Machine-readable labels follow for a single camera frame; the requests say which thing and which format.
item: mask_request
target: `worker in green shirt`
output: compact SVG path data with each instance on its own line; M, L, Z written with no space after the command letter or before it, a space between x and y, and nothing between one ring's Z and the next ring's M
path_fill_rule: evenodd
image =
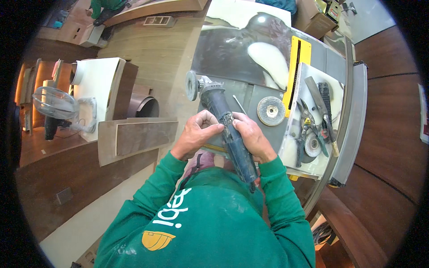
M91 18L95 19L94 26L100 26L111 17L119 14L125 7L127 0L91 0L93 12Z
M233 115L259 163L271 226L262 218L261 191L250 193L234 172L210 163L208 152L191 160L176 190L187 155L224 129L203 110L187 121L133 200L125 201L101 239L95 267L315 267L310 225L285 167L258 125Z

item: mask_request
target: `angle grinder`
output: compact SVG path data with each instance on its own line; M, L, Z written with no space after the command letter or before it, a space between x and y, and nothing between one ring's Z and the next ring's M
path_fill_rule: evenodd
M233 113L225 97L223 84L210 80L202 75L197 79L194 71L186 74L186 95L194 101L199 92L199 99L204 108L211 112L223 124L222 140L240 180L248 183L250 192L256 190L254 180L258 178L255 162L247 148L244 146L240 133L233 126Z

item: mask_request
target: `cord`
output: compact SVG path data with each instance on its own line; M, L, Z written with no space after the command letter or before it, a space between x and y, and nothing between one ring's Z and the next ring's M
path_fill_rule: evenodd
M320 224L316 229L313 231L313 241L314 245L322 245L326 243L329 236L331 236L333 230L331 226L329 226L328 222L324 222Z
M81 118L81 119L79 119L78 123L80 123L80 120L83 120L83 121L84 121L83 125L85 125L85 124L86 124L86 120L85 120L85 118ZM76 134L79 134L79 132L80 132L80 130L78 130L76 133L71 134L70 136L67 136L67 137L61 137L61 136L57 136L57 135L55 135L54 137L58 137L58 138L62 138L62 139L66 139L66 138L70 138L71 136L74 136L74 135L76 135Z

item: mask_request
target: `green shirt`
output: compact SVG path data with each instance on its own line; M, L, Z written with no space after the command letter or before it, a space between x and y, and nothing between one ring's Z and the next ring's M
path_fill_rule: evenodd
M207 168L175 191L187 162L168 153L104 233L95 267L315 267L309 223L279 157L260 164L262 193Z
M102 7L105 9L117 10L123 5L125 5L124 0L91 0L91 18L97 19L100 16Z

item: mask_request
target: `yellow hard hat logo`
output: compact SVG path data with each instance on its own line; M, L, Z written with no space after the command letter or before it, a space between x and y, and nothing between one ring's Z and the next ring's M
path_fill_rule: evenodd
M170 241L175 238L175 235L167 234L164 232L144 231L142 237L143 246L148 250L160 250L165 248Z

